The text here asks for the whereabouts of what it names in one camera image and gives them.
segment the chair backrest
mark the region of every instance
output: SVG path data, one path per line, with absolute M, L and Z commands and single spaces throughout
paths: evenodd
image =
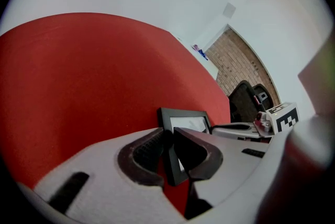
M 231 122 L 253 122 L 259 111 L 265 112 L 248 81 L 241 81 L 228 98 Z
M 265 110 L 273 108 L 273 100 L 267 89 L 262 84 L 257 84 L 253 87 L 258 98 L 261 100 Z

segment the brown brick surface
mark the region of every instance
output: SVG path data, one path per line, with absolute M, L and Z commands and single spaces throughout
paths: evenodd
M 216 82 L 230 95 L 239 82 L 247 80 L 252 86 L 263 84 L 274 105 L 280 103 L 277 92 L 260 60 L 250 47 L 231 29 L 225 31 L 206 51 L 219 69 Z

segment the red object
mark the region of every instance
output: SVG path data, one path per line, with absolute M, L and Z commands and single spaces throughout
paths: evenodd
M 0 78 L 1 153 L 30 188 L 92 143 L 157 127 L 159 107 L 230 121 L 223 91 L 169 32 L 118 16 L 62 14 L 8 31 Z

